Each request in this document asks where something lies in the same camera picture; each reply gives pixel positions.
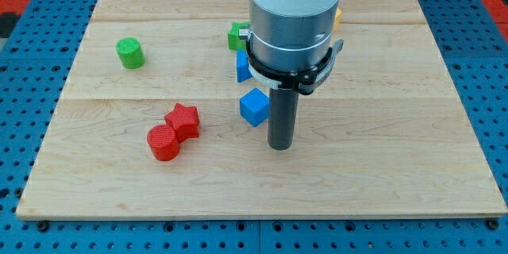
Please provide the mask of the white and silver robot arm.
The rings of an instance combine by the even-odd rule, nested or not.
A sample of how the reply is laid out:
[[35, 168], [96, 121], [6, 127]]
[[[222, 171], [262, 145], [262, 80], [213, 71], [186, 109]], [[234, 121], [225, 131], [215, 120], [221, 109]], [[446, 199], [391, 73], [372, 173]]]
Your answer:
[[305, 71], [325, 57], [339, 0], [249, 0], [252, 54], [278, 71]]

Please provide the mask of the yellow block behind arm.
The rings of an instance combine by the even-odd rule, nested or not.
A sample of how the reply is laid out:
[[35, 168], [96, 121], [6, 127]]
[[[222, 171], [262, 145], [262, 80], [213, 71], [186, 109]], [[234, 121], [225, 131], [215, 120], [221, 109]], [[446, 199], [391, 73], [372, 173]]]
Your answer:
[[336, 31], [341, 23], [341, 18], [342, 18], [342, 11], [340, 8], [337, 8], [337, 11], [336, 11], [336, 15], [335, 15], [335, 18], [334, 18], [334, 23], [333, 23], [333, 31]]

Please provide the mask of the blue block behind arm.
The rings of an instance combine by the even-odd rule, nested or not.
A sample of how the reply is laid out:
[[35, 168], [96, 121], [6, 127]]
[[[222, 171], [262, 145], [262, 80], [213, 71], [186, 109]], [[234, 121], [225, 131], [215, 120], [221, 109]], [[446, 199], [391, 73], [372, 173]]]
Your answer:
[[244, 50], [237, 50], [236, 52], [236, 72], [238, 83], [242, 83], [252, 77], [249, 70], [247, 53]]

